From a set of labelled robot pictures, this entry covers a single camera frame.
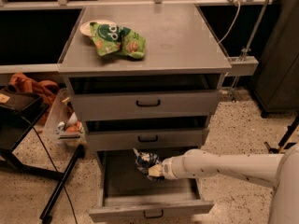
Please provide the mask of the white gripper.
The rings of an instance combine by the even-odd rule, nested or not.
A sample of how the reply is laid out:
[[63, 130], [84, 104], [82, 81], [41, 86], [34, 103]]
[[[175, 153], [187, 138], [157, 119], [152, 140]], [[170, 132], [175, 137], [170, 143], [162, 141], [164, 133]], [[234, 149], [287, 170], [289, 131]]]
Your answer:
[[184, 168], [184, 157], [176, 156], [167, 158], [161, 164], [156, 164], [148, 169], [148, 174], [154, 177], [163, 176], [169, 180], [182, 179], [187, 177]]

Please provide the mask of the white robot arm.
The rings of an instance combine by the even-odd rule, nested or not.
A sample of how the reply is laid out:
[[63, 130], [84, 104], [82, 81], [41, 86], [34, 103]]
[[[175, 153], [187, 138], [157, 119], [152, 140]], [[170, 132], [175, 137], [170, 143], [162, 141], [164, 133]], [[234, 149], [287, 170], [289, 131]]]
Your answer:
[[190, 149], [149, 168], [168, 180], [227, 175], [273, 190], [268, 224], [299, 224], [299, 146], [281, 154], [216, 155]]

